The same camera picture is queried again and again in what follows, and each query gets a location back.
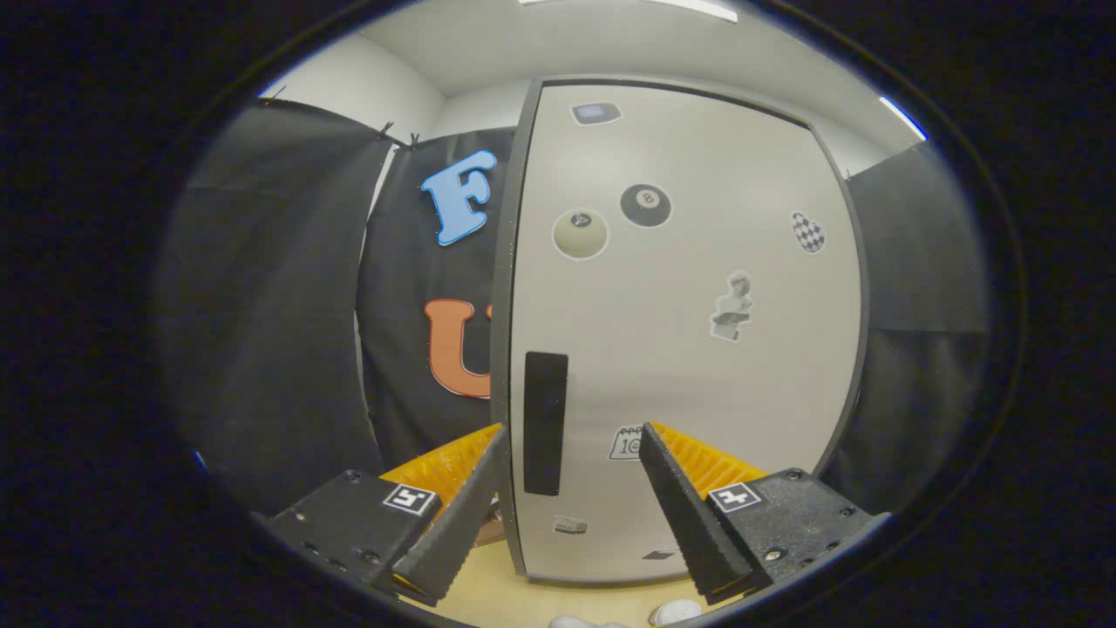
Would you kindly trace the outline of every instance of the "orange letter u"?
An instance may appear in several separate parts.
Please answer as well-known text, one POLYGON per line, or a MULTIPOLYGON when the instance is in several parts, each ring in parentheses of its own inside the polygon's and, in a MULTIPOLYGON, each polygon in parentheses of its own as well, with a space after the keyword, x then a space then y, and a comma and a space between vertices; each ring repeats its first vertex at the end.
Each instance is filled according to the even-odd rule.
MULTIPOLYGON (((426 303, 430 319, 430 371, 442 388, 454 395, 488 399, 492 395, 491 376, 465 368, 461 351, 465 341, 465 321, 473 318, 473 305, 454 298, 435 298, 426 303)), ((492 319, 492 306, 485 310, 492 319)))

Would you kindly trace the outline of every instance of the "statue bust sticker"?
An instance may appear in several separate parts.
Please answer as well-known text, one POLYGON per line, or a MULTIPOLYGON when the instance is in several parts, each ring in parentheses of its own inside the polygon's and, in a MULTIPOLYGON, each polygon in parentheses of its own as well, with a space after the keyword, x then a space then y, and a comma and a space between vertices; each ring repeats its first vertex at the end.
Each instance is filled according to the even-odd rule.
POLYGON ((738 342, 740 325, 747 323, 752 318, 752 299, 748 298, 748 292, 752 289, 752 279, 748 272, 737 270, 729 274, 725 282, 729 292, 716 299, 709 334, 713 338, 738 342))

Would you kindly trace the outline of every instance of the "door frame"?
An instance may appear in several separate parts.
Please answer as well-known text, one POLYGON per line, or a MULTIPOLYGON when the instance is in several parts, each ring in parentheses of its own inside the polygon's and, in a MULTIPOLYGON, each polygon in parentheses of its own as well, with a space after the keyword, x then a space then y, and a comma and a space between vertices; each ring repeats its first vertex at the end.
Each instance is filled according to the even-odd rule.
MULTIPOLYGON (((511 156, 508 160, 508 174, 503 189, 503 197, 500 205, 500 224, 497 234, 496 269, 492 277, 492 327, 491 327, 491 412, 492 423, 504 424, 508 429, 510 425, 511 408, 508 404, 508 396, 511 389, 511 305, 514 283, 514 265, 517 253, 517 241, 519 235, 519 211, 522 204, 523 175, 527 173, 528 149, 531 143, 531 135, 535 131, 535 117, 539 107, 539 99, 545 87, 560 85, 614 85, 624 87, 648 87, 653 89, 666 89, 681 91, 732 103, 756 109, 768 115, 778 117, 797 126, 801 126, 814 135, 829 167, 837 180, 841 195, 845 197, 845 205, 848 209, 849 220, 853 224, 853 239, 856 243, 856 254, 860 269, 860 329, 856 344, 856 364, 853 367, 853 379, 849 383, 848 394, 845 397, 845 406, 841 409, 837 427, 814 468, 815 476, 820 475, 837 450, 841 436, 845 434, 848 417, 860 396, 860 373, 864 369, 864 352, 868 338, 868 268, 864 251, 864 240, 860 234, 860 222, 853 204, 853 196, 845 185, 834 162, 829 148, 826 147, 821 136, 809 122, 783 112, 777 107, 758 103, 740 93, 734 93, 731 87, 712 85, 699 80, 680 80, 667 77, 655 77, 647 75, 626 74, 584 74, 584 75, 555 75, 543 76, 531 80, 523 102, 523 108, 519 116, 519 124, 516 127, 516 137, 512 141, 511 156)), ((520 576, 531 574, 527 572, 523 561, 523 549, 519 537, 519 523, 516 516, 516 493, 514 473, 509 457, 508 474, 500 486, 501 516, 504 522, 504 531, 508 535, 508 548, 511 551, 511 559, 516 566, 516 572, 520 576)))

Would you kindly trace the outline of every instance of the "blue letter f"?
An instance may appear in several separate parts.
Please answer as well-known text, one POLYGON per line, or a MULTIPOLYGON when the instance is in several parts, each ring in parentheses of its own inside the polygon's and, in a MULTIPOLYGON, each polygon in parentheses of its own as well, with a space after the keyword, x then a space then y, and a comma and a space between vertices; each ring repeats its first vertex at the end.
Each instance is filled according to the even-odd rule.
POLYGON ((469 206, 469 199, 477 199, 479 203, 488 202, 488 180, 481 172, 469 171, 478 167, 488 170, 493 165, 496 155, 489 151, 479 151, 422 182, 422 189, 434 196, 434 207, 442 221, 437 243, 452 244, 484 224, 485 215, 473 211, 469 206), (469 176, 462 184, 461 175, 465 172, 469 172, 469 176))

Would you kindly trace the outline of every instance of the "white door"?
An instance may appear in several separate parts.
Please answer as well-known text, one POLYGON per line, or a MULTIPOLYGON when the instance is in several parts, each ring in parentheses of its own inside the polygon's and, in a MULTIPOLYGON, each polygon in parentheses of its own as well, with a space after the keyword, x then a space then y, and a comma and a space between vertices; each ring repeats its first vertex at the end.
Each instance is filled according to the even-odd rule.
POLYGON ((812 471, 856 368, 860 271, 848 207, 809 129, 711 97, 548 86, 530 142, 509 399, 526 571, 584 581, 682 573, 618 432, 661 422, 767 472, 812 471), (537 490, 547 477, 533 493, 525 482, 525 445, 556 444, 525 425, 529 352, 568 360, 557 495, 537 490), (532 434, 547 442, 525 444, 532 434))

